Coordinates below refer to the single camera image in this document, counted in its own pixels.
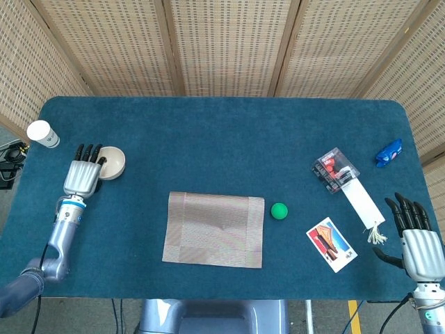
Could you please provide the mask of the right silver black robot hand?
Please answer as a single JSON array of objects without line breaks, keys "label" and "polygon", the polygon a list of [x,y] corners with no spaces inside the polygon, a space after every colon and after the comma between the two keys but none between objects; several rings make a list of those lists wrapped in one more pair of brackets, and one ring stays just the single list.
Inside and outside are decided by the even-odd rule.
[{"label": "right silver black robot hand", "polygon": [[427,211],[418,202],[401,194],[396,200],[385,198],[394,216],[400,237],[402,257],[392,257],[374,246],[373,252],[383,262],[399,269],[417,283],[438,283],[444,279],[444,247],[430,224]]}]

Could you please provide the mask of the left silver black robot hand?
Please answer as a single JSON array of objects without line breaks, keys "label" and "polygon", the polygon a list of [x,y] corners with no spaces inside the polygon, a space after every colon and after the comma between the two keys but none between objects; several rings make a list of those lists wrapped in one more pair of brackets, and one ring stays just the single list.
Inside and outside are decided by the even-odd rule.
[{"label": "left silver black robot hand", "polygon": [[102,165],[106,162],[105,157],[98,158],[102,147],[100,143],[95,148],[93,144],[86,148],[84,144],[80,144],[77,148],[63,185],[67,196],[86,199],[96,192]]}]

